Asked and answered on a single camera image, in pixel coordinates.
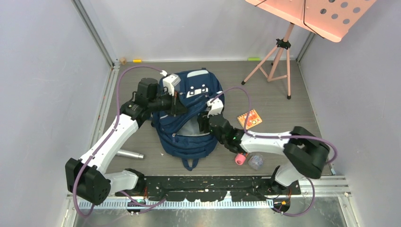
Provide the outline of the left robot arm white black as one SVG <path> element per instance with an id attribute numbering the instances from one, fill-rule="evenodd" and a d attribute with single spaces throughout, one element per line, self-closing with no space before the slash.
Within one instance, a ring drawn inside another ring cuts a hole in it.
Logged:
<path id="1" fill-rule="evenodd" d="M 145 183 L 134 170 L 106 174 L 106 170 L 127 139 L 150 118 L 152 112 L 186 112 L 178 95 L 180 78 L 171 74 L 161 82 L 143 78 L 131 100 L 118 107 L 113 124 L 98 142 L 79 159 L 70 158 L 65 165 L 68 191 L 93 205 L 100 205 L 111 193 L 128 190 L 139 196 Z"/>

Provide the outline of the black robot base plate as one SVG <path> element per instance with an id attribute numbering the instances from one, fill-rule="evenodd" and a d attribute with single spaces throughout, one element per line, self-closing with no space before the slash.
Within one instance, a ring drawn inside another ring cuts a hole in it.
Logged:
<path id="1" fill-rule="evenodd" d="M 150 201 L 201 202 L 222 201 L 230 196 L 232 201 L 264 201 L 279 195 L 300 195 L 297 181 L 286 188 L 273 186 L 270 176 L 145 176 L 135 188 L 125 190 L 131 197 L 144 196 Z"/>

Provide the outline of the navy blue backpack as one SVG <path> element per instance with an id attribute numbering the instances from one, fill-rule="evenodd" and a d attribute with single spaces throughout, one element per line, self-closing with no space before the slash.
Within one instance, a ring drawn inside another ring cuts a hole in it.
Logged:
<path id="1" fill-rule="evenodd" d="M 181 71 L 176 75 L 180 82 L 174 83 L 174 90 L 187 112 L 173 115 L 169 111 L 155 111 L 151 125 L 165 152 L 180 158 L 183 166 L 192 171 L 199 159 L 207 157 L 218 143 L 215 136 L 200 130 L 198 118 L 207 110 L 209 100 L 218 97 L 224 102 L 225 97 L 219 80 L 206 68 Z"/>

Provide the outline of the clear bag of clips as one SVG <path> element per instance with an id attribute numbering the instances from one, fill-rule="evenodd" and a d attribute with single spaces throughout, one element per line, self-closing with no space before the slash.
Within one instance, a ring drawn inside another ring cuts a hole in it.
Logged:
<path id="1" fill-rule="evenodd" d="M 248 165 L 254 169 L 259 170 L 264 162 L 263 155 L 261 154 L 252 154 L 248 160 Z"/>

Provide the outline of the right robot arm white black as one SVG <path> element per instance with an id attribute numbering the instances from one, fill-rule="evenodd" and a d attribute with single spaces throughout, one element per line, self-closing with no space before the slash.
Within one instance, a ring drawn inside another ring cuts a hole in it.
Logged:
<path id="1" fill-rule="evenodd" d="M 319 179 L 330 151 L 327 142 L 301 126 L 282 133 L 257 133 L 234 128 L 222 114 L 206 113 L 198 117 L 198 123 L 200 131 L 210 133 L 226 149 L 237 154 L 237 164 L 254 152 L 285 156 L 288 162 L 276 167 L 269 180 L 269 187 L 276 194 L 282 194 L 303 177 Z"/>

